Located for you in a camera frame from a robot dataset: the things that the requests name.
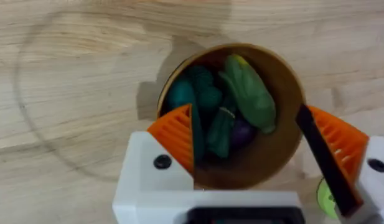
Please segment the left gripper white and orange left finger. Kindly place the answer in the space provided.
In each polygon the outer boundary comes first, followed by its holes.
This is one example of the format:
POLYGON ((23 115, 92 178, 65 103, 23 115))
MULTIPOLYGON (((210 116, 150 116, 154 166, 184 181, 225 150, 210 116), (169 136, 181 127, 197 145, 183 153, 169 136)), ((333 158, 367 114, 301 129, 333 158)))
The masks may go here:
POLYGON ((190 104, 133 132, 119 176, 113 212, 118 223, 184 223, 194 189, 190 104))

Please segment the left gripper white and orange right finger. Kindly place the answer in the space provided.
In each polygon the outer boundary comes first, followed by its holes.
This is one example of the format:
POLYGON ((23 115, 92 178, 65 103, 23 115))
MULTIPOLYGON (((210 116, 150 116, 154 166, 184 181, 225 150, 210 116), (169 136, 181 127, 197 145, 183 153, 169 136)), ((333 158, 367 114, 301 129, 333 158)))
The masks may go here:
POLYGON ((384 223, 384 137, 369 136, 314 106, 296 123, 322 172, 342 223, 384 223))

